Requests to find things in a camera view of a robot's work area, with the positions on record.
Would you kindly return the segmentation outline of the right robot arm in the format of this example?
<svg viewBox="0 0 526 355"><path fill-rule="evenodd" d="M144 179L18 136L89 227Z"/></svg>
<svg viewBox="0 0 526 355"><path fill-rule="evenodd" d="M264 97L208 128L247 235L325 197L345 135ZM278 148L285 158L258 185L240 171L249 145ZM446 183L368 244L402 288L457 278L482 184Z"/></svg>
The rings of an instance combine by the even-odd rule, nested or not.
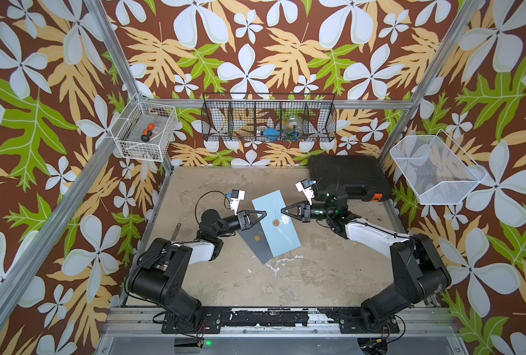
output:
<svg viewBox="0 0 526 355"><path fill-rule="evenodd" d="M358 321L365 330L372 332L375 327L391 322L398 312L452 285L452 277L428 236L395 232L351 212L342 186L328 186L325 200L318 203L312 202L312 188L299 190L307 199L282 208L282 214L302 223L324 220L338 236L390 259L393 283L360 305Z"/></svg>

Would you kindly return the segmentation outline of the light blue envelope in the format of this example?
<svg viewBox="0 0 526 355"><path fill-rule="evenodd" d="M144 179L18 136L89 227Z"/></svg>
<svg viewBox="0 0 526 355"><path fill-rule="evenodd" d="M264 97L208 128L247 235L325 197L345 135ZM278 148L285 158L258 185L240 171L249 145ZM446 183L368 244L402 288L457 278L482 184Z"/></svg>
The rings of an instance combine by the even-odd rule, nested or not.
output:
<svg viewBox="0 0 526 355"><path fill-rule="evenodd" d="M282 213L286 204L280 190L256 198L252 204L255 210L267 213L260 223L273 257L301 247L292 218Z"/></svg>

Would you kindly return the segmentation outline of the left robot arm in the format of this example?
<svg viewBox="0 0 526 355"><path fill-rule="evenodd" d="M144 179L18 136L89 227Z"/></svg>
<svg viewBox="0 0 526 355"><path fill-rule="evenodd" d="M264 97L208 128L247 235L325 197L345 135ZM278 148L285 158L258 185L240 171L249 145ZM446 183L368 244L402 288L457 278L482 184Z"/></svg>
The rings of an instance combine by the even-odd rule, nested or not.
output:
<svg viewBox="0 0 526 355"><path fill-rule="evenodd" d="M265 211L256 210L242 210L229 217L222 217L214 209L205 211L194 241L177 243L156 238L152 242L129 273L125 292L164 309L170 331L199 332L204 327L202 303L183 289L188 266L215 260L224 237L251 229L266 216Z"/></svg>

